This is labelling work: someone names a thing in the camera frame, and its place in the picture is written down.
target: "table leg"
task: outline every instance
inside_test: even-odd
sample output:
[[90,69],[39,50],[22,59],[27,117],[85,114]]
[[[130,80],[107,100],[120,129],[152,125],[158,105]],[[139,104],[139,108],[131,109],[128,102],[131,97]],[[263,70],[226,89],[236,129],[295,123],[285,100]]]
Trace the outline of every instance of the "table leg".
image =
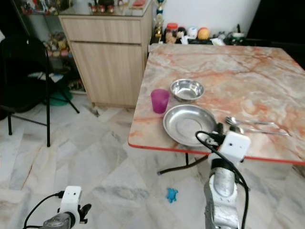
[[180,166],[180,167],[175,167],[175,168],[168,168],[168,169],[159,171],[157,174],[161,175],[161,174],[172,172],[172,171],[176,171],[176,170],[190,168],[190,167],[193,167],[193,166],[195,166],[195,165],[205,161],[207,158],[208,158],[208,155],[206,155],[206,156],[200,158],[199,160],[189,164],[189,155],[188,155],[188,153],[185,153],[185,162],[186,162],[185,166]]

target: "tiled floor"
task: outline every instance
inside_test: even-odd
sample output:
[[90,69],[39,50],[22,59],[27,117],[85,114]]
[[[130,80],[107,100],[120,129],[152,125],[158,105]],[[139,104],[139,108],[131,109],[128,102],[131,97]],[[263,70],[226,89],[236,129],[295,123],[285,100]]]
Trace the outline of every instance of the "tiled floor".
[[[50,148],[45,127],[13,119],[9,136],[7,120],[0,122],[0,229],[21,229],[41,199],[67,185],[82,186],[81,204],[92,204],[88,224],[76,229],[205,228],[207,162],[157,176],[183,165],[184,154],[129,147],[132,109],[99,109],[96,115],[85,96],[73,102],[80,114],[69,105],[51,108]],[[24,116],[44,121],[45,107]],[[251,188],[248,229],[304,228],[305,179],[291,165],[245,161],[240,168]],[[179,190],[177,202],[168,203],[168,187]],[[241,214],[243,200],[239,187]],[[47,200],[29,224],[41,225],[59,205],[57,198]]]

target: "stainless steel bowl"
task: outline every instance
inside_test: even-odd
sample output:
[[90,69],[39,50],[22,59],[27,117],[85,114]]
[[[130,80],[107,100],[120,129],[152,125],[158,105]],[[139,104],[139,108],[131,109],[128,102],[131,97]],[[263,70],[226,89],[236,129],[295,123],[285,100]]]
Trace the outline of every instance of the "stainless steel bowl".
[[[217,127],[214,116],[207,110],[190,104],[175,106],[163,118],[166,133],[176,142],[185,146],[202,146],[195,133],[203,130],[212,132]],[[200,134],[205,140],[208,136]]]
[[193,102],[203,96],[203,86],[195,80],[181,79],[172,83],[171,92],[179,102]]

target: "spoon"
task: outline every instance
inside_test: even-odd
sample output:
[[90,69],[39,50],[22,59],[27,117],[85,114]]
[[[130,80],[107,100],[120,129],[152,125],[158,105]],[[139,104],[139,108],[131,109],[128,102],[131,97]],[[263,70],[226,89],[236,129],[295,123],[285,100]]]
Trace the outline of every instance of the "spoon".
[[288,133],[281,133],[281,132],[271,132],[271,131],[265,131],[265,130],[256,130],[256,129],[244,129],[237,127],[241,134],[244,134],[246,132],[252,132],[252,133],[262,133],[262,134],[270,134],[270,135],[282,135],[282,136],[290,136]]
[[261,122],[261,121],[250,121],[250,120],[238,120],[234,117],[229,117],[227,116],[225,118],[225,121],[228,123],[228,124],[231,124],[231,125],[239,125],[241,123],[248,123],[248,124],[261,124],[261,125],[274,125],[275,123],[273,122]]

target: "pink cup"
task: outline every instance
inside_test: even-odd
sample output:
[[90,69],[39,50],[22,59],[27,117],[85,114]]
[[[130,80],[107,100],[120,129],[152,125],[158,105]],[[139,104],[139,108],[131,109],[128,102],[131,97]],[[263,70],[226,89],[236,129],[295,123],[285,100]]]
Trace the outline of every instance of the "pink cup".
[[166,111],[168,104],[168,99],[170,98],[170,93],[164,89],[156,89],[151,93],[152,98],[152,108],[158,114],[162,114]]

